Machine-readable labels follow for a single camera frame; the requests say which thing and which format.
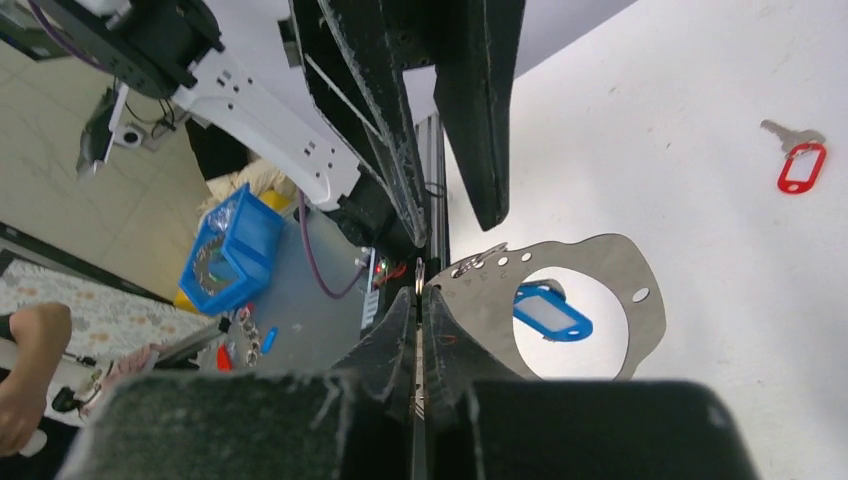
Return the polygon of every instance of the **white table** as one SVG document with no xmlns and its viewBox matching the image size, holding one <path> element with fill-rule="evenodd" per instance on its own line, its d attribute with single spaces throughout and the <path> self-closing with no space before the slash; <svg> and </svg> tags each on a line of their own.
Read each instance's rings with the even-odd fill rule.
<svg viewBox="0 0 848 480">
<path fill-rule="evenodd" d="M 641 0 L 517 80 L 501 226 L 481 232 L 448 160 L 455 260 L 502 241 L 636 242 L 668 319 L 636 378 L 713 388 L 764 479 L 848 478 L 846 27 L 846 0 Z M 828 137 L 812 191 L 777 189 L 765 118 Z M 519 325 L 522 356 L 544 377 L 612 377 L 620 307 L 561 281 L 595 333 L 553 344 Z"/>
</svg>

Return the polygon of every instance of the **silver key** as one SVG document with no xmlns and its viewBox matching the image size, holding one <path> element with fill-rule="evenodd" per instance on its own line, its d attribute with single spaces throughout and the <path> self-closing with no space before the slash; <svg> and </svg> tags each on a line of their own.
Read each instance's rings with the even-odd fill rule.
<svg viewBox="0 0 848 480">
<path fill-rule="evenodd" d="M 782 148 L 786 153 L 791 152 L 793 148 L 801 145 L 802 143 L 824 143 L 825 141 L 824 135 L 815 130 L 789 130 L 788 128 L 778 125 L 771 120 L 763 120 L 763 123 L 761 123 L 760 126 L 777 135 L 780 141 L 783 142 Z"/>
</svg>

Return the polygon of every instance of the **key tag label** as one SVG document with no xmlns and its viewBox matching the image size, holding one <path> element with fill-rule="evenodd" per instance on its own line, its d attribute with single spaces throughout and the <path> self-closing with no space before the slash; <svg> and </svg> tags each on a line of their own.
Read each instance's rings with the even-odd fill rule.
<svg viewBox="0 0 848 480">
<path fill-rule="evenodd" d="M 793 163 L 795 163 L 795 159 L 807 152 L 818 154 L 809 177 L 806 180 L 790 180 L 789 174 L 792 170 Z M 777 188 L 789 195 L 808 192 L 816 183 L 822 165 L 824 165 L 825 157 L 827 157 L 827 149 L 821 143 L 802 143 L 796 146 L 786 157 L 786 163 L 783 164 L 783 171 L 780 172 L 780 178 L 777 179 Z"/>
</svg>

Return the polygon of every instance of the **gray table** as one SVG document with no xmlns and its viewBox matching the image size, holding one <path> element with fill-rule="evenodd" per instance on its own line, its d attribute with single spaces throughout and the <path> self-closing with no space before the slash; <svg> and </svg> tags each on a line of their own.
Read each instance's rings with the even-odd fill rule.
<svg viewBox="0 0 848 480">
<path fill-rule="evenodd" d="M 292 217 L 296 208 L 283 212 L 286 225 L 280 245 L 271 285 L 254 300 L 253 319 L 262 339 L 277 327 L 274 346 L 267 355 L 259 357 L 253 370 L 324 370 L 335 363 L 359 342 L 362 305 L 367 278 L 359 280 L 341 300 L 327 297 L 318 286 L 303 249 L 300 225 Z M 336 228 L 318 211 L 307 216 L 312 251 L 324 281 L 334 291 L 340 291 L 356 272 L 354 260 L 362 256 Z M 202 360 L 202 369 L 217 370 L 215 350 L 223 341 L 233 341 L 237 355 L 234 367 L 246 369 L 244 356 L 248 342 L 238 325 Z"/>
</svg>

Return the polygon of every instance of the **person's arm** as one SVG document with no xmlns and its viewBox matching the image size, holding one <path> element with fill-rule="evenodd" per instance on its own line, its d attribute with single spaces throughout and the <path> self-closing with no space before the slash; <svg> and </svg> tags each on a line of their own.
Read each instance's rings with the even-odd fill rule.
<svg viewBox="0 0 848 480">
<path fill-rule="evenodd" d="M 18 356 L 0 382 L 0 457 L 20 451 L 38 428 L 47 388 L 71 339 L 71 311 L 59 303 L 26 308 L 11 316 L 9 330 Z"/>
</svg>

